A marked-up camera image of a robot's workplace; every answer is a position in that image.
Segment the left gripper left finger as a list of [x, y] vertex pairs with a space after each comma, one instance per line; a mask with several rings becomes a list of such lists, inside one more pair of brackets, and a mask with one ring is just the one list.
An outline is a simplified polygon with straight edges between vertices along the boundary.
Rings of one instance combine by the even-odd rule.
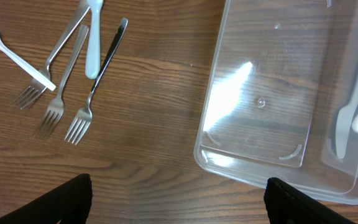
[[93, 198], [89, 174], [80, 174], [30, 203], [0, 217], [0, 224], [85, 224]]

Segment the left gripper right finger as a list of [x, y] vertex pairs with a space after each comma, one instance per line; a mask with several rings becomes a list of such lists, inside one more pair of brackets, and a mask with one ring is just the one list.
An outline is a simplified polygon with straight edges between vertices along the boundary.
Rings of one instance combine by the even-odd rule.
[[270, 224], [355, 224], [276, 177], [267, 181], [264, 203]]

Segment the pale blue plastic knife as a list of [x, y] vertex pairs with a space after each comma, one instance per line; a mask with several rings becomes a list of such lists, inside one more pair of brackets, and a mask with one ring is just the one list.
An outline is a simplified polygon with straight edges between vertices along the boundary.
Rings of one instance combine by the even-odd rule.
[[347, 139], [349, 131], [351, 130], [351, 123], [353, 115], [358, 105], [358, 75], [356, 84], [349, 97], [349, 102], [346, 106], [342, 107], [337, 116], [336, 129], [335, 129], [335, 148], [338, 158], [343, 159], [346, 155]]

